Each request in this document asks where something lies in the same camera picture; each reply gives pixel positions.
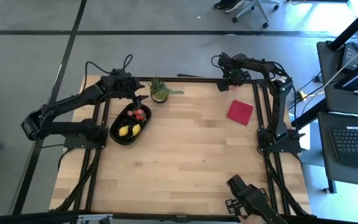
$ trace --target red napkin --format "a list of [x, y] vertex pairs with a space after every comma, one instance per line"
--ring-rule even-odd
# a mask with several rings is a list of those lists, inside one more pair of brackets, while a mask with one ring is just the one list
[[247, 125], [249, 119], [251, 118], [252, 110], [254, 106], [247, 103], [240, 102], [238, 100], [233, 100], [229, 111], [227, 112], [227, 117], [237, 121], [238, 123]]

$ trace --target desk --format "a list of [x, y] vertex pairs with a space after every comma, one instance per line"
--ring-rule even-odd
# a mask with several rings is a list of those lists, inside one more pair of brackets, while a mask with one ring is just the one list
[[[99, 79], [100, 76], [88, 76], [87, 85]], [[167, 85], [185, 94], [171, 95], [162, 105], [150, 98], [144, 100], [143, 104], [152, 110], [152, 118], [134, 144], [122, 146], [108, 137], [99, 162], [92, 212], [229, 215], [224, 201], [233, 196], [226, 181], [235, 174], [245, 183], [268, 191], [264, 160], [256, 150], [259, 127], [256, 110], [247, 126], [226, 118], [232, 100], [255, 106], [252, 85], [244, 84], [222, 93], [215, 83], [167, 82]], [[261, 88], [259, 92], [263, 102]], [[137, 94], [148, 95], [149, 88], [140, 89]], [[130, 102], [111, 100], [109, 127]], [[76, 110], [73, 121], [92, 117], [93, 107]], [[267, 121], [264, 107], [262, 112]], [[288, 113], [285, 121], [289, 123]], [[75, 149], [63, 158], [50, 208], [58, 207], [78, 182], [83, 156], [84, 149]], [[303, 209], [310, 212], [299, 161], [284, 153], [281, 160], [288, 189]], [[282, 213], [280, 191], [277, 186], [275, 189]], [[84, 208], [85, 192], [80, 208]]]
[[[320, 62], [321, 75], [323, 76], [324, 84], [331, 79], [337, 72], [337, 66], [341, 57], [340, 52], [333, 52], [327, 48], [325, 42], [317, 43], [317, 53]], [[336, 80], [345, 77], [345, 73], [340, 73]], [[338, 90], [334, 88], [335, 83], [329, 84], [325, 89], [325, 99], [315, 104], [312, 108], [306, 111], [303, 115], [298, 117], [298, 127], [301, 129], [312, 120], [317, 118], [317, 112], [335, 111], [341, 113], [358, 114], [358, 95], [350, 91]]]
[[339, 114], [318, 113], [318, 121], [328, 180], [338, 180], [358, 184], [358, 168], [344, 166], [338, 163], [334, 152], [334, 146], [328, 133], [328, 128], [332, 125], [341, 124], [344, 126], [358, 126], [358, 118]]

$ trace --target concrete floor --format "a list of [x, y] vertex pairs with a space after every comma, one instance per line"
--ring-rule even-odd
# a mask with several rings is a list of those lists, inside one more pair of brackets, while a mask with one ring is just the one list
[[[0, 30], [71, 30], [80, 2], [0, 0]], [[212, 4], [209, 0], [88, 1], [79, 30], [262, 30], [264, 21], [257, 10], [233, 24], [233, 15], [214, 11]], [[332, 39], [324, 35], [336, 35], [354, 20], [353, 11], [344, 3], [304, 2], [292, 6], [283, 2], [277, 12], [268, 10], [268, 14], [270, 25], [260, 36], [78, 35], [58, 98], [78, 92], [87, 60], [106, 69], [120, 68], [127, 54], [134, 55], [127, 71], [135, 76], [185, 73], [220, 77], [221, 72], [210, 65], [210, 58], [222, 51], [229, 55], [241, 52], [280, 62], [293, 77], [297, 89], [319, 72], [316, 43]], [[302, 33], [289, 36], [276, 31]], [[47, 101], [68, 38], [67, 35], [0, 35], [0, 141], [5, 144], [0, 150], [0, 215], [10, 212], [32, 144], [19, 124]], [[99, 72], [91, 70], [90, 74]], [[305, 92], [317, 86], [312, 83]], [[59, 120], [69, 121], [71, 116], [68, 113]], [[44, 145], [61, 142], [60, 137], [49, 137]], [[48, 210], [61, 153], [60, 147], [42, 150], [24, 213]], [[327, 186], [324, 168], [305, 165], [303, 171], [315, 215], [358, 222], [358, 186], [338, 183], [338, 194], [326, 195], [321, 191]]]

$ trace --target yellow lemon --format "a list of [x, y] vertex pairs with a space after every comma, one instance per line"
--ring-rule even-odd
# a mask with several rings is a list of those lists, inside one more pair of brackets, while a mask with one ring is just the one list
[[137, 124], [132, 128], [132, 133], [134, 134], [134, 136], [136, 136], [137, 134], [140, 133], [140, 125]]
[[125, 135], [128, 134], [128, 130], [129, 130], [129, 127], [124, 126], [124, 127], [119, 129], [118, 133], [119, 133], [120, 136], [125, 136]]

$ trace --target black keyboard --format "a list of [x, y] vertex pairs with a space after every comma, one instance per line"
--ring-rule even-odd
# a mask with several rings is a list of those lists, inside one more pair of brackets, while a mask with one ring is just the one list
[[329, 134], [338, 162], [358, 167], [358, 127], [329, 128]]

